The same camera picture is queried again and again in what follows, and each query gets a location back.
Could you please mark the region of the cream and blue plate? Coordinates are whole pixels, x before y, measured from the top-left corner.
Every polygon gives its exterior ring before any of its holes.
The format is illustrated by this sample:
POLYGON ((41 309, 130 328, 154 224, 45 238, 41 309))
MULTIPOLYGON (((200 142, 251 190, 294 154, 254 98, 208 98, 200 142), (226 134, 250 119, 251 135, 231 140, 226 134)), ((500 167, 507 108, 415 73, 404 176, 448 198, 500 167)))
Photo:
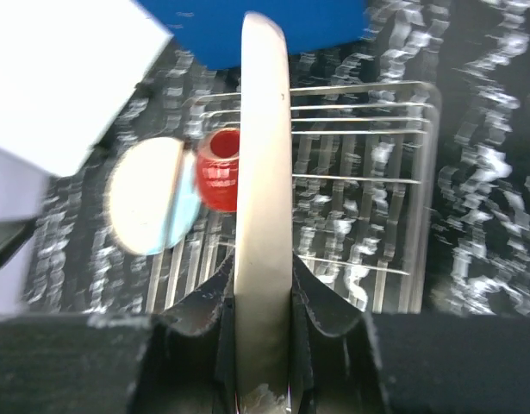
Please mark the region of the cream and blue plate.
POLYGON ((124 152, 109 175, 104 215, 115 242, 154 255, 184 239, 198 216, 195 153, 173 137, 154 137, 124 152))

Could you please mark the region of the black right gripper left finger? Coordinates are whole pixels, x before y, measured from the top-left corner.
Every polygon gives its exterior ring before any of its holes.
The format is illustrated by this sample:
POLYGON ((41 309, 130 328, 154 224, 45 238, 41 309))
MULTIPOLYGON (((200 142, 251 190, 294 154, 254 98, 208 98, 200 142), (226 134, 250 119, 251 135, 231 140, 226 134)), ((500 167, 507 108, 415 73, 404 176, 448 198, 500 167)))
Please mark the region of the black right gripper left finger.
POLYGON ((159 314, 0 315, 0 413, 233 413, 234 261, 159 314))

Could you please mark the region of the cream and pink plate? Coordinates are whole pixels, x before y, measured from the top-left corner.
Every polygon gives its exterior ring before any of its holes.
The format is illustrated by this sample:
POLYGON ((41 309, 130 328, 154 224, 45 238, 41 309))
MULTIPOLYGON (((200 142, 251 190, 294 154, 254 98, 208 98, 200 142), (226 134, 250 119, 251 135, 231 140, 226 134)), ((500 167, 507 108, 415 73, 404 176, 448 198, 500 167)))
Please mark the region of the cream and pink plate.
POLYGON ((242 413, 284 413, 292 286, 290 80, 281 28, 256 12, 241 35, 234 257, 236 392, 242 413))

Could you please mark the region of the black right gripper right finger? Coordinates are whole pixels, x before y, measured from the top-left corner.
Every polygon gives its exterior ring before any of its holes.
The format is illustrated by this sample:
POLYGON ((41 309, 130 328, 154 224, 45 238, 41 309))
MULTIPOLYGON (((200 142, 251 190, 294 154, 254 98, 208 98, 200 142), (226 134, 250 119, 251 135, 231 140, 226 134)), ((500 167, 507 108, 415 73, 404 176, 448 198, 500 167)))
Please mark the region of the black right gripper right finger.
POLYGON ((293 261, 295 413, 530 413, 530 317, 364 313, 293 261))

